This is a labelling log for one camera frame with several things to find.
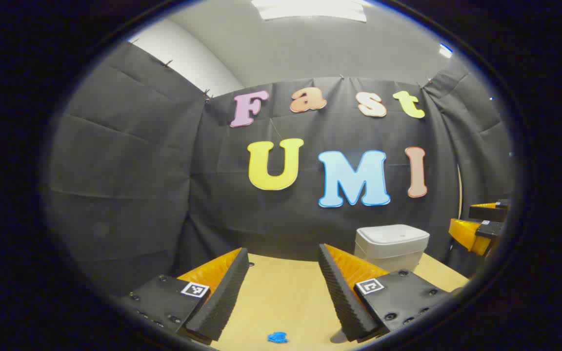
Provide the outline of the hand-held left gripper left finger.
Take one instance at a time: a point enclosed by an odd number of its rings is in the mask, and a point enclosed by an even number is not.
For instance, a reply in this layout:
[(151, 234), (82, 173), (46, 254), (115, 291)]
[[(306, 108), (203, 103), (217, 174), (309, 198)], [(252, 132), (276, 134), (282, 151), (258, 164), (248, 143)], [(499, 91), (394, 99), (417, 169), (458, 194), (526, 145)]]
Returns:
[(127, 316), (169, 338), (219, 341), (249, 269), (238, 248), (178, 277), (159, 274), (118, 298)]

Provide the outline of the black backdrop cloth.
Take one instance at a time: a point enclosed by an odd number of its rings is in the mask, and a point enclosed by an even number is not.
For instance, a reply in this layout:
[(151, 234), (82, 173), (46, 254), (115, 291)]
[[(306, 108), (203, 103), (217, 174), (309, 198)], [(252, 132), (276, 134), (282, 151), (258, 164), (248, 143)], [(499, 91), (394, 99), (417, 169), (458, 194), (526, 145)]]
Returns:
[(45, 193), (55, 232), (98, 288), (123, 295), (229, 251), (315, 261), (358, 228), (406, 224), (426, 253), (479, 266), (447, 234), (518, 179), (505, 115), (453, 60), (424, 86), (383, 78), (279, 81), (206, 100), (123, 45), (54, 119)]

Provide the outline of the ceiling light panel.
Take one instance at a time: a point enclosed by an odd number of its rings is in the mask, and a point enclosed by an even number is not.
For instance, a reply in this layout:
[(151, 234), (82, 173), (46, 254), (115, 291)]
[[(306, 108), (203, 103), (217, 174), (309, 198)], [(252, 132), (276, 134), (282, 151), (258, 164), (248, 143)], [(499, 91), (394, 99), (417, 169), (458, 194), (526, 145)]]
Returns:
[(326, 17), (366, 23), (363, 3), (357, 0), (251, 0), (263, 20)]

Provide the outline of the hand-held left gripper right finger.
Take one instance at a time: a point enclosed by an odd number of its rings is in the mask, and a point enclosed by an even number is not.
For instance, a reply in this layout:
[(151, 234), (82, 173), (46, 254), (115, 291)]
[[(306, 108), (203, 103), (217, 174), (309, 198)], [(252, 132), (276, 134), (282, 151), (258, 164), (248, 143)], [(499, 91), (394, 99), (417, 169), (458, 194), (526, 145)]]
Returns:
[(451, 297), (410, 270), (389, 272), (332, 245), (319, 245), (318, 263), (348, 341), (412, 325)]

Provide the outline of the white desktop garbage bin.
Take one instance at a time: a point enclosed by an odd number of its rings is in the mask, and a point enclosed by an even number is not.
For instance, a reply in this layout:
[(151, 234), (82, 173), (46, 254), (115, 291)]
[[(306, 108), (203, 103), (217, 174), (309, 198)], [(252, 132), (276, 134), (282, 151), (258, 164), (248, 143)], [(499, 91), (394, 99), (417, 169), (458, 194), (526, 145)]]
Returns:
[(429, 240), (429, 233), (410, 225), (364, 227), (356, 231), (353, 254), (388, 272), (413, 272)]

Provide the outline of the wooden desktop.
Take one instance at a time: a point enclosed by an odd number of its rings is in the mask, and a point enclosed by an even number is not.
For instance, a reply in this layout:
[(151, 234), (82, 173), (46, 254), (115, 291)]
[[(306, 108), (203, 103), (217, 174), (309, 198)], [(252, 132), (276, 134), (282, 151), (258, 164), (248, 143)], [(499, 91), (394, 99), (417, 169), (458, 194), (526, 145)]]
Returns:
[[(248, 254), (250, 267), (236, 306), (219, 341), (219, 351), (352, 351), (368, 342), (334, 344), (341, 329), (318, 262)], [(287, 333), (287, 344), (267, 341)]]

